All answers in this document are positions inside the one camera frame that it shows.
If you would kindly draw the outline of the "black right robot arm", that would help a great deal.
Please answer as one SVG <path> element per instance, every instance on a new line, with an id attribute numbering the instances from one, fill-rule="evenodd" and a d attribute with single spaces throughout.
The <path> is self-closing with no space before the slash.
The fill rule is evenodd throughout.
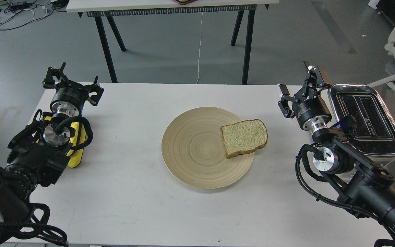
<path id="1" fill-rule="evenodd" d="M 395 247 L 395 122 L 378 92 L 367 85 L 329 83 L 318 66 L 303 62 L 306 78 L 290 95 L 279 84 L 278 106 L 311 133 L 295 160 L 298 183 L 317 201 L 341 208 L 356 218 L 372 218 L 391 239 L 375 247 Z"/>

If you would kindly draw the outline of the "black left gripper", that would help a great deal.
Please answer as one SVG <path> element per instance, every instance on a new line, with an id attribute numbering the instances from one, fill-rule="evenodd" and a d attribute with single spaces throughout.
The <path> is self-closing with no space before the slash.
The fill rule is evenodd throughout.
<path id="1" fill-rule="evenodd" d="M 81 116 L 85 102 L 97 106 L 105 90 L 98 83 L 98 76 L 89 85 L 72 83 L 68 86 L 68 78 L 64 74 L 65 66 L 66 62 L 60 68 L 49 67 L 42 86 L 44 89 L 56 89 L 50 103 L 52 113 Z"/>

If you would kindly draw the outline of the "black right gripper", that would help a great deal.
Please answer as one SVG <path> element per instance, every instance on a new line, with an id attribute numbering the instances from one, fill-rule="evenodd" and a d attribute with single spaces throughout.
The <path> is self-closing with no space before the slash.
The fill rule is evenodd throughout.
<path id="1" fill-rule="evenodd" d="M 311 119 L 316 122 L 318 118 L 318 120 L 324 122 L 325 126 L 331 121 L 331 113 L 316 89 L 330 89 L 332 83 L 323 67 L 314 66 L 308 61 L 303 61 L 303 65 L 308 74 L 306 79 L 309 81 L 310 87 L 315 89 L 308 89 L 307 93 L 300 89 L 292 97 L 287 86 L 279 83 L 281 100 L 279 100 L 278 106 L 285 118 L 296 117 L 300 128 L 304 131 L 310 131 L 312 129 Z M 292 109 L 288 104 L 289 102 L 292 102 Z"/>

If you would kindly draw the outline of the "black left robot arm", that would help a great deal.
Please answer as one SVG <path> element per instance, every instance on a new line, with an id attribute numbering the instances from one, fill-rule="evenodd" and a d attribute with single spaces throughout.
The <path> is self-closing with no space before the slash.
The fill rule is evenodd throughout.
<path id="1" fill-rule="evenodd" d="M 48 224 L 50 208 L 30 201 L 37 186 L 55 184 L 66 167 L 80 164 L 94 134 L 82 116 L 85 102 L 97 106 L 104 89 L 97 82 L 82 85 L 49 67 L 42 82 L 55 89 L 50 112 L 38 109 L 31 124 L 11 139 L 7 166 L 0 167 L 0 244 L 11 238 L 39 238 L 67 247 L 66 233 Z"/>

